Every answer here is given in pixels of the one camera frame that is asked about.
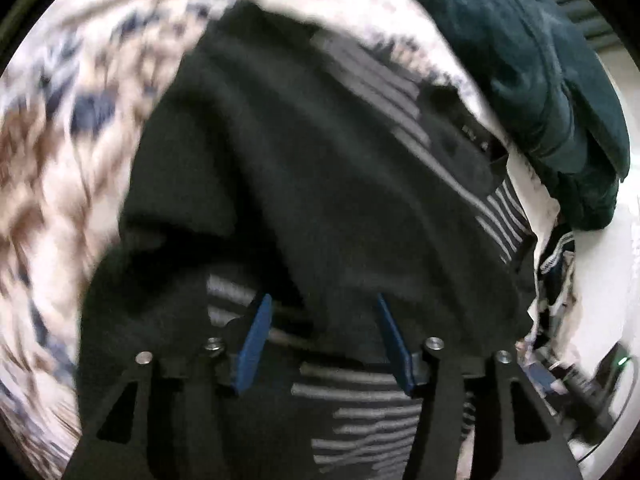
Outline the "black grey-striped sweater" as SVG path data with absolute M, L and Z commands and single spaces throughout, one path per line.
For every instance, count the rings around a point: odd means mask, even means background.
M 140 352 L 188 351 L 268 294 L 253 385 L 217 417 L 228 479 L 407 479 L 422 405 L 378 298 L 412 352 L 432 335 L 467 358 L 511 350 L 534 245 L 506 150 L 454 88 L 239 2 L 143 128 L 82 306 L 82 434 Z

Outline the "beige and navy clothes pile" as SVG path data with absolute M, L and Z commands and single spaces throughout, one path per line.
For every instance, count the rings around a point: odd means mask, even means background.
M 556 226 L 541 253 L 537 270 L 538 328 L 534 348 L 558 336 L 566 312 L 574 304 L 575 237 L 567 226 Z

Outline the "white bed headboard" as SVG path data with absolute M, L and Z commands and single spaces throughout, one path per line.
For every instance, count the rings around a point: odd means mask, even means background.
M 602 479 L 613 469 L 639 423 L 639 69 L 623 48 L 601 53 L 600 60 L 623 105 L 631 166 L 610 225 L 576 235 L 580 319 L 572 344 L 589 374 L 616 342 L 629 356 L 612 400 L 616 425 L 598 448 L 580 454 L 586 479 Z

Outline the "dark teal velvet duvet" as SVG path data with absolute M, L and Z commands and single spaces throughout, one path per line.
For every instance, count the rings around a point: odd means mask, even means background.
M 629 134 L 604 67 L 553 0 L 416 0 L 578 230 L 608 226 Z

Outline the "floral bed blanket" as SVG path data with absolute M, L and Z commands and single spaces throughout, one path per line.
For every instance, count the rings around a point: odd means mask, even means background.
M 206 28 L 239 2 L 385 51 L 446 84 L 506 150 L 533 235 L 532 168 L 416 0 L 55 0 L 1 78 L 1 414 L 38 472 L 64 472 L 82 437 L 82 306 L 119 219 L 143 128 Z M 537 291 L 534 278 L 533 300 Z

